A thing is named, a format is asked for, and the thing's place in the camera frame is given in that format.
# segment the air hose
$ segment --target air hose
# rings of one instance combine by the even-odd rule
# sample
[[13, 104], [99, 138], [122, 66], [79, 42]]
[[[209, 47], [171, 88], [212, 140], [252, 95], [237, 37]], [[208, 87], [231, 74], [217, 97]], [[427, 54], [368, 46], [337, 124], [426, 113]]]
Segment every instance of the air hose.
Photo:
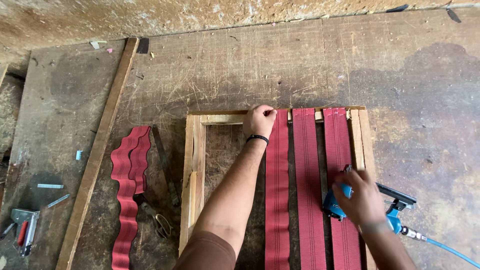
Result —
[[407, 226], [402, 226], [402, 234], [403, 235], [406, 235], [410, 238], [413, 238], [415, 240], [420, 240], [420, 241], [424, 241], [424, 242], [427, 242], [427, 243], [430, 243], [430, 244], [433, 244], [433, 245], [436, 245], [438, 247], [441, 247], [443, 248], [444, 250], [447, 250], [447, 251], [450, 251], [451, 253], [459, 256], [460, 258], [464, 259], [465, 261], [471, 263], [473, 266], [475, 266], [476, 268], [480, 269], [480, 264], [474, 262], [472, 259], [468, 258], [467, 256], [461, 254], [460, 252], [450, 248], [450, 247], [447, 247], [446, 245], [442, 244], [442, 243], [439, 243], [435, 240], [432, 240], [430, 238], [427, 238], [426, 236], [422, 235], [421, 233], [407, 227]]

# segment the red elastic webbing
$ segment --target red elastic webbing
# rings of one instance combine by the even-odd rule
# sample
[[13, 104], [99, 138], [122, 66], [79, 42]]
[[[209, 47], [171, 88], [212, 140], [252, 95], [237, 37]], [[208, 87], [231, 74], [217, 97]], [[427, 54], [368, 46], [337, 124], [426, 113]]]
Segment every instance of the red elastic webbing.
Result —
[[293, 109], [293, 146], [302, 270], [326, 269], [315, 109]]
[[[345, 108], [324, 109], [328, 186], [351, 164], [350, 137]], [[332, 222], [335, 269], [361, 270], [359, 234], [349, 218]]]
[[265, 269], [289, 270], [287, 110], [277, 110], [265, 161]]
[[[120, 232], [115, 240], [112, 252], [113, 270], [127, 270], [129, 267], [130, 259], [128, 255], [130, 246], [138, 229], [136, 221], [138, 207], [133, 200], [137, 183], [135, 180], [129, 179], [129, 174], [133, 167], [135, 167], [133, 175], [139, 175], [139, 171], [143, 175], [144, 169], [142, 168], [146, 169], [146, 152], [150, 148], [150, 142], [146, 144], [144, 137], [149, 140], [149, 131], [150, 126], [134, 127], [132, 132], [122, 139], [120, 147], [113, 150], [110, 155], [113, 163], [111, 178], [117, 180], [120, 184], [117, 199], [121, 207], [119, 217]], [[132, 153], [135, 152], [134, 155], [131, 155], [132, 162], [129, 158], [130, 151]]]

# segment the forearm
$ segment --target forearm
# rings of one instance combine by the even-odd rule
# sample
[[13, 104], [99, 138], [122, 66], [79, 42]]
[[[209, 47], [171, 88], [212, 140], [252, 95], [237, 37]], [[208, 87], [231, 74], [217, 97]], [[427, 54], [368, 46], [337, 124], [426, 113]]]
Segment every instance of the forearm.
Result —
[[363, 240], [379, 270], [416, 270], [400, 239], [392, 231], [365, 233]]
[[227, 241], [235, 250], [241, 248], [252, 210], [258, 167], [266, 142], [250, 140], [244, 147], [220, 185], [208, 199], [193, 233], [209, 231]]

